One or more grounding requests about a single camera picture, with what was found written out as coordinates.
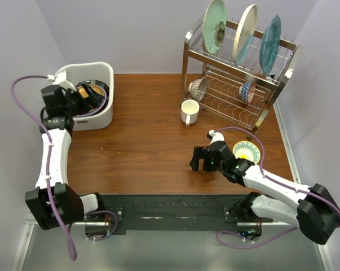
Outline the clear glass dish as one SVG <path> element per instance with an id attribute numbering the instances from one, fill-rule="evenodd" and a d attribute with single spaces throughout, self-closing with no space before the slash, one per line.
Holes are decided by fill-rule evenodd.
<path id="1" fill-rule="evenodd" d="M 100 86 L 90 85 L 92 92 L 86 91 L 83 86 L 77 88 L 82 98 L 92 107 L 99 107 L 104 100 L 103 89 Z"/>

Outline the lavender plate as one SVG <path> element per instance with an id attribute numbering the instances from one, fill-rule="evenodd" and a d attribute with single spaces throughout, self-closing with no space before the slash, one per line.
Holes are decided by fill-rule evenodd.
<path id="1" fill-rule="evenodd" d="M 107 101 L 108 101 L 108 94 L 107 94 L 107 92 L 104 90 L 104 97 L 103 97 L 103 100 L 102 100 L 102 102 L 101 102 L 101 106 L 100 106 L 100 108 L 99 108 L 99 110 L 98 110 L 98 112 L 100 112 L 102 109 L 104 109 L 105 108 L 105 105 L 106 105 L 106 103 L 107 103 Z"/>

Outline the yellow patterned plate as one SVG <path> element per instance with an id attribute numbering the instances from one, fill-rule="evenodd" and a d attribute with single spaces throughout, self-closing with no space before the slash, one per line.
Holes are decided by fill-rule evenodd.
<path id="1" fill-rule="evenodd" d="M 92 88 L 93 92 L 95 92 L 94 97 L 99 97 L 100 95 L 102 97 L 104 97 L 104 90 L 103 88 L 101 88 L 100 86 L 97 85 L 90 85 L 90 88 Z M 88 94 L 88 92 L 82 87 L 78 87 L 77 91 L 80 93 L 80 95 L 82 96 L 82 98 L 87 99 L 90 97 L 90 95 Z"/>

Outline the black striped plate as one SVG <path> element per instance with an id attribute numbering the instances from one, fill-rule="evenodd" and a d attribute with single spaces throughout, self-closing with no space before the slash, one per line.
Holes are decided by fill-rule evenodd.
<path id="1" fill-rule="evenodd" d="M 102 82 L 102 81 L 99 81 L 99 80 L 87 80 L 87 81 L 79 83 L 78 85 L 82 85 L 86 89 L 88 87 L 88 84 L 101 86 L 107 92 L 108 100 L 109 100 L 109 86 L 105 82 Z"/>

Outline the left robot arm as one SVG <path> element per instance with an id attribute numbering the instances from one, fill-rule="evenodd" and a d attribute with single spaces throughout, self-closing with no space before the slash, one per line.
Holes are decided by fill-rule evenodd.
<path id="1" fill-rule="evenodd" d="M 39 130 L 43 141 L 41 171 L 35 189 L 25 194 L 25 202 L 43 230 L 58 227 L 61 218 L 68 225 L 87 215 L 101 221 L 106 215 L 98 192 L 78 195 L 68 185 L 68 151 L 72 141 L 74 117 L 93 113 L 107 98 L 105 90 L 88 81 L 76 90 L 50 85 L 41 90 L 45 103 L 40 112 Z"/>

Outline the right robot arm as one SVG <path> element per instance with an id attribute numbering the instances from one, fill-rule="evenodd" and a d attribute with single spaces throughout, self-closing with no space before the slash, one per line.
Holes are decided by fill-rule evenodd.
<path id="1" fill-rule="evenodd" d="M 189 165 L 194 172 L 220 172 L 229 182 L 253 189 L 234 211 L 245 221 L 271 218 L 299 229 L 309 240 L 324 245 L 340 227 L 340 209 L 321 184 L 307 186 L 274 175 L 258 164 L 237 158 L 224 141 L 196 146 Z"/>

